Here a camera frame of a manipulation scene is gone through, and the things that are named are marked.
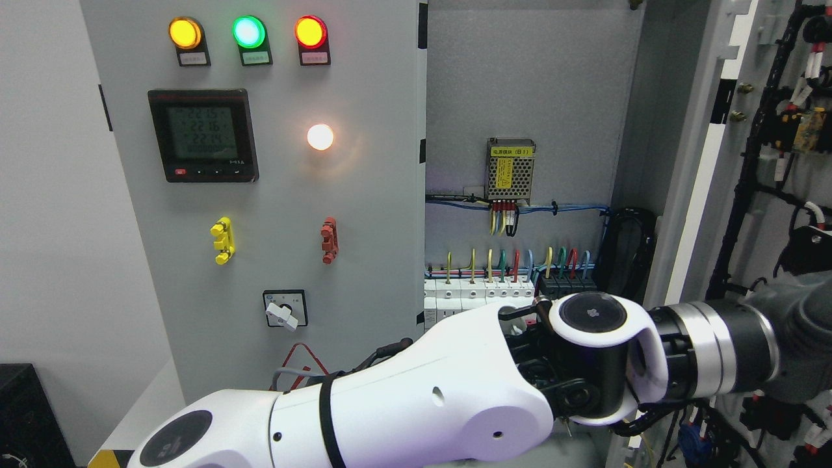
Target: red indicator light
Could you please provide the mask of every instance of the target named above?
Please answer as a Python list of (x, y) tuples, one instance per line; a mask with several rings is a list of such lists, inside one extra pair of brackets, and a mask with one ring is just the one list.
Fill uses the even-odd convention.
[(326, 23), (312, 15), (300, 17), (295, 23), (295, 38), (303, 47), (318, 48), (326, 42)]

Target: indicator light label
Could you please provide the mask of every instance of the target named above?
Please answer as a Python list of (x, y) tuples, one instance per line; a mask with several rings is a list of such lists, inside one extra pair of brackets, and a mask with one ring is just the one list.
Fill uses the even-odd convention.
[(303, 64), (327, 63), (329, 62), (329, 54), (327, 52), (302, 52), (300, 60), (303, 61)]
[(268, 52), (243, 52), (243, 64), (254, 65), (256, 63), (269, 63)]
[(206, 65), (208, 59), (205, 52), (185, 52), (179, 54), (179, 62), (182, 65)]

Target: gray panel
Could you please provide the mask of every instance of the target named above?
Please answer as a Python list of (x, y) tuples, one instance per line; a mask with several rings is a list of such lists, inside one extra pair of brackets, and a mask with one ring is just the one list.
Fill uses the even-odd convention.
[(710, 0), (645, 3), (615, 207), (664, 211), (710, 5)]
[[(609, 204), (642, 16), (618, 0), (432, 1), (428, 191), (486, 185), (487, 140), (523, 137), (537, 144), (532, 203)], [(540, 263), (549, 245), (594, 251), (602, 232), (597, 212), (523, 216), (514, 238), (490, 236), (484, 212), (426, 212), (434, 265), (448, 250), (464, 265), (472, 247)]]
[[(156, 294), (188, 401), (220, 388), (265, 388), (296, 341), (330, 370), (412, 335), (421, 308), (423, 191), (418, 140), (417, 13), (390, 2), (164, 2), (83, 0)], [(231, 35), (259, 17), (273, 66), (242, 67)], [(292, 33), (305, 14), (329, 28), (331, 67), (300, 67)], [(182, 68), (168, 22), (206, 30), (211, 67)], [(163, 177), (146, 92), (248, 90), (260, 180), (171, 184)], [(335, 144), (309, 148), (306, 129), (327, 122)], [(237, 253), (213, 262), (209, 229), (234, 223)], [(321, 262), (319, 230), (336, 217), (341, 252)], [(268, 328), (264, 289), (305, 289), (310, 325)], [(121, 310), (120, 313), (131, 313)]]

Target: yellow connector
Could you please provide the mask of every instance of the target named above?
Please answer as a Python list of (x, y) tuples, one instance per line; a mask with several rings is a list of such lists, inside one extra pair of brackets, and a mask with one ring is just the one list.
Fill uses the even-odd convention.
[(225, 265), (236, 251), (234, 247), (234, 234), (231, 230), (231, 219), (222, 217), (218, 219), (210, 229), (210, 234), (215, 237), (214, 250), (220, 251), (214, 258), (217, 265)]

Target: white switch knob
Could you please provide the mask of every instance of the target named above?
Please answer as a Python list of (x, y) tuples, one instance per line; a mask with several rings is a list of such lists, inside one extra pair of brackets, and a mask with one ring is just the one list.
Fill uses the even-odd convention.
[(268, 316), (273, 316), (277, 320), (278, 325), (288, 328), (289, 331), (298, 329), (298, 319), (292, 316), (292, 309), (288, 306), (278, 306), (274, 302), (270, 302), (269, 306), (265, 309), (265, 313)]

